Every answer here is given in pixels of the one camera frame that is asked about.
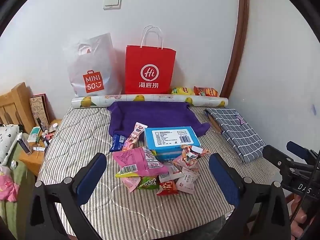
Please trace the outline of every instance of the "white wall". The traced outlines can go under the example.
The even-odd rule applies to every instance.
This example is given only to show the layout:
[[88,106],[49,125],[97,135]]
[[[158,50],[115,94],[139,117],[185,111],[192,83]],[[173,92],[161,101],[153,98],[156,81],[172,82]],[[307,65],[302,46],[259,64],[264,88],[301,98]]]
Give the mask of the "white wall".
[[[238,0],[28,0],[0,38],[0,93],[18,82],[45,92],[57,118],[71,105],[62,48],[110,32],[120,68],[125,48],[140,42],[146,25],[159,26],[164,46],[177,51],[172,85],[222,87],[233,45]],[[157,39],[148,36],[148,44]]]
[[320,44],[289,0],[250,0],[247,39],[229,106],[266,144],[290,155],[286,143],[291,140],[317,152],[319,63]]

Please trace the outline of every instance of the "black cable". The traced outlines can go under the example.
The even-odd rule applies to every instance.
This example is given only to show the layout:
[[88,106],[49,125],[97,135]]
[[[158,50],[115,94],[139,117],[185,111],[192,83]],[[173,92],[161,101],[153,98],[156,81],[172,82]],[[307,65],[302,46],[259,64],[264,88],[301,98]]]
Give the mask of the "black cable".
[[319,165],[319,160],[320,160],[320,150],[319,150],[319,153],[318,153],[318,156],[317,156],[317,159],[316,159],[316,164],[315,164],[315,166],[313,167],[313,170],[312,170],[312,172],[311,172],[311,175],[310,175],[310,178],[309,178],[309,181],[308,181],[308,185],[306,186],[306,190],[305,190],[302,198],[300,199],[300,201],[299,201],[299,203],[298,203],[298,206],[296,207],[294,213],[292,214],[292,216],[291,216],[291,218],[290,218],[290,224],[293,222],[294,218],[295,218],[296,215],[298,214],[298,211],[299,211],[299,209],[300,209],[300,207],[301,207],[301,205],[302,205],[302,202],[303,202],[304,198],[305,198],[306,195],[307,195],[308,188],[310,187],[311,182],[312,182],[312,180],[313,180],[313,177],[314,177],[314,175],[316,174],[316,170],[317,170],[317,167],[318,167],[318,165]]

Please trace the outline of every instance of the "green candy wrapper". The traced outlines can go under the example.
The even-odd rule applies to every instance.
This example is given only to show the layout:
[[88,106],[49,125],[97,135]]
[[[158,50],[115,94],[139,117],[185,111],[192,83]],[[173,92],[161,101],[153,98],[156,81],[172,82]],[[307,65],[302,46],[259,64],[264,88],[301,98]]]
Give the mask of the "green candy wrapper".
[[141,181],[137,189],[157,189],[159,184],[157,183],[157,176],[144,176],[141,177]]

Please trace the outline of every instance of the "bedside table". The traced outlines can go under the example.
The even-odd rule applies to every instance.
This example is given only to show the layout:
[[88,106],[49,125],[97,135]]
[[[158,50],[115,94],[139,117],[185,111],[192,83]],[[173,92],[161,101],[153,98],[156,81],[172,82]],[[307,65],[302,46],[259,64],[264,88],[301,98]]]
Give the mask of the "bedside table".
[[[61,123],[61,119],[56,119],[53,120],[51,124],[57,122],[58,125],[60,125]],[[35,147],[38,146],[37,143],[29,143],[31,147]],[[44,147],[44,143],[42,141],[39,141],[40,147]],[[27,168],[36,176],[39,175],[39,171],[42,165],[42,162],[44,160],[44,152],[37,152],[32,150],[32,154],[31,155],[27,155],[24,150],[21,150],[21,153],[19,155],[19,160],[22,161]]]

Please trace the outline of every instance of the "folded checkered cloth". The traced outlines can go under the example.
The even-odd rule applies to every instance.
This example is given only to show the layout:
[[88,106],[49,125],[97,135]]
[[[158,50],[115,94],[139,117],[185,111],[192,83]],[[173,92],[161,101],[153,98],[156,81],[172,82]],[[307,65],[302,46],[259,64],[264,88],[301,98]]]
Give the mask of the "folded checkered cloth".
[[207,108],[222,129],[222,135],[240,157],[243,164],[262,156],[265,143],[236,109]]

